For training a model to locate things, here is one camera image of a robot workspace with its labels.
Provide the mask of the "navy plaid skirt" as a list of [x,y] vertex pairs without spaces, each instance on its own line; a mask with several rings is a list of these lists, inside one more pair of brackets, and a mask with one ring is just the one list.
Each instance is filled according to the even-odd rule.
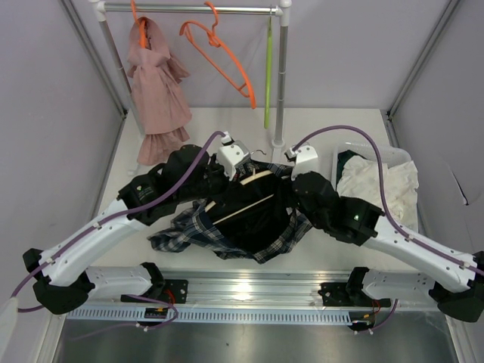
[[220,259],[252,259],[259,264],[289,253],[312,225],[289,206],[284,194],[289,188],[291,167],[272,165],[279,179],[272,199],[216,225],[204,212],[209,200],[195,200],[170,222],[169,228],[148,236],[151,247],[160,252],[181,253],[197,245]]

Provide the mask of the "pink pleated skirt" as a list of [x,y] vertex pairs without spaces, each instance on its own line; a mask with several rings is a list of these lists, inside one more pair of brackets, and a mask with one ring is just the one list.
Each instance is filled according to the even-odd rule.
[[129,34],[128,77],[132,79],[132,99],[144,130],[138,162],[152,166],[165,162],[189,140],[185,126],[192,114],[180,86],[189,72],[170,51],[158,25],[147,17],[148,48],[139,45],[138,27]]

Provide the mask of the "orange plastic hanger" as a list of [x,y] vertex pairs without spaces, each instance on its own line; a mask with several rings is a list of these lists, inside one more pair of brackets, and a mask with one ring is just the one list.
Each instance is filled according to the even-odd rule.
[[140,18],[137,15],[135,0],[130,1],[130,6],[131,6],[132,16],[134,18],[135,24],[138,27],[139,45],[141,48],[146,49],[148,48],[148,39],[147,39],[147,33],[146,33],[146,19],[144,17]]

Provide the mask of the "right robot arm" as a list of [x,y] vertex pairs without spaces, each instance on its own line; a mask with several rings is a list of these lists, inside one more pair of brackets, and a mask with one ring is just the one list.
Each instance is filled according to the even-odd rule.
[[483,313],[483,277],[477,269],[483,254],[448,250],[437,242],[393,225],[379,207],[354,197],[341,197],[316,172],[292,180],[296,208],[316,229],[339,242],[385,253],[415,268],[414,273],[352,270],[345,295],[354,306],[372,300],[433,301],[438,310],[474,323]]

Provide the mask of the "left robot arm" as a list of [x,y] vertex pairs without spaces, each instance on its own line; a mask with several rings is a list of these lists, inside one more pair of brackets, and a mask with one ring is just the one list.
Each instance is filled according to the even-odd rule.
[[55,315],[96,299],[169,301],[165,278],[152,262],[131,268],[96,268],[92,263],[119,242],[172,215],[178,205],[224,192],[249,157],[236,141],[214,155],[188,144],[172,152],[165,163],[134,177],[105,211],[69,240],[23,254],[26,269],[36,280],[37,301]]

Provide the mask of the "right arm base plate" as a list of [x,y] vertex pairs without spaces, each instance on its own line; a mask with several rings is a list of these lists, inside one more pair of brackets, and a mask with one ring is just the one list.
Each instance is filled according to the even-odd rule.
[[318,294],[327,307],[384,307],[389,308],[390,299],[372,299],[363,292],[363,279],[370,271],[366,267],[352,270],[347,282],[325,282],[320,284]]

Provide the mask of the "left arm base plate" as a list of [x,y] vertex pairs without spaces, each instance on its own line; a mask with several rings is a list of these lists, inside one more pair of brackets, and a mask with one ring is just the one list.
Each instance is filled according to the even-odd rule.
[[138,296],[156,299],[165,303],[185,304],[188,295],[188,281],[165,279],[158,267],[152,262],[143,262],[141,267],[149,275],[149,288]]

